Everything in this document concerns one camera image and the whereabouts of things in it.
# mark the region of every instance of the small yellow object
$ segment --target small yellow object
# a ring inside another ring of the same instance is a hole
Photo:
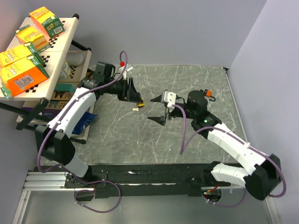
[[[28,42],[0,53],[0,67],[4,68],[30,55],[35,55],[40,63],[44,65],[43,59],[39,56],[32,42]]]
[[[136,106],[138,108],[142,108],[142,107],[144,107],[144,105],[145,105],[145,102],[144,102],[144,98],[142,97],[142,103],[138,103],[138,104],[136,104]]]

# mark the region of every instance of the black shelf leg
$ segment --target black shelf leg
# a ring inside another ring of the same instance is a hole
[[[23,118],[23,120],[17,125],[16,129],[17,130],[22,130],[24,129],[36,116],[42,112],[46,106],[48,105],[48,100],[47,99],[40,99],[39,103],[33,108],[33,110]]]

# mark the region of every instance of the orange box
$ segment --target orange box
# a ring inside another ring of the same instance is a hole
[[[1,91],[6,99],[14,97],[49,78],[34,55],[20,59],[0,70]]]

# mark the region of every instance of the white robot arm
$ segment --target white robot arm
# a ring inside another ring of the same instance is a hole
[[[207,182],[228,182],[245,187],[259,200],[263,200],[280,183],[280,176],[273,165],[257,152],[250,150],[249,143],[243,144],[243,140],[207,110],[203,90],[191,91],[187,102],[184,100],[183,104],[176,103],[176,99],[179,97],[174,92],[165,90],[162,95],[151,100],[165,105],[164,116],[148,118],[164,126],[167,119],[183,117],[184,112],[186,118],[192,119],[191,125],[195,131],[205,127],[200,134],[223,148],[242,166],[229,166],[214,161],[205,169]],[[277,156],[272,154],[270,159],[280,167]]]

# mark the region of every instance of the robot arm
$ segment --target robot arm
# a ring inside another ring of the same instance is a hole
[[[82,94],[96,87],[111,82],[114,78],[112,74],[112,64],[98,62],[95,72],[91,76],[81,80],[75,94],[70,99],[66,107],[52,120],[47,126],[39,125],[36,128],[36,144],[39,149],[43,140],[46,138],[50,130],[52,134],[44,146],[42,156],[48,160],[56,161],[71,171],[74,175],[89,181],[92,178],[91,167],[81,161],[75,155],[75,147],[73,146],[70,136],[78,121],[81,119],[86,110],[92,106],[96,100],[104,93],[117,95],[121,101],[134,102],[143,104],[143,100],[134,87],[132,78],[121,78],[111,86],[102,88],[93,92],[89,92],[83,97]]]
[[[215,127],[224,130],[207,129],[200,134],[223,148],[242,168],[237,168],[214,161],[206,169],[207,182],[228,182],[245,187],[255,198],[263,200],[280,183],[280,176],[276,169],[264,157],[249,149],[250,144],[242,144],[227,133],[236,136],[224,123],[207,110],[207,100],[203,90],[191,91],[188,94],[187,102],[176,103],[179,97],[174,92],[165,90],[162,95],[152,99],[152,102],[161,102],[165,105],[165,114],[161,117],[148,117],[161,125],[166,120],[174,117],[183,117],[182,112],[174,107],[174,104],[181,106],[186,118],[192,119],[191,125],[195,131],[203,127]],[[280,167],[280,160],[277,156],[270,158]]]

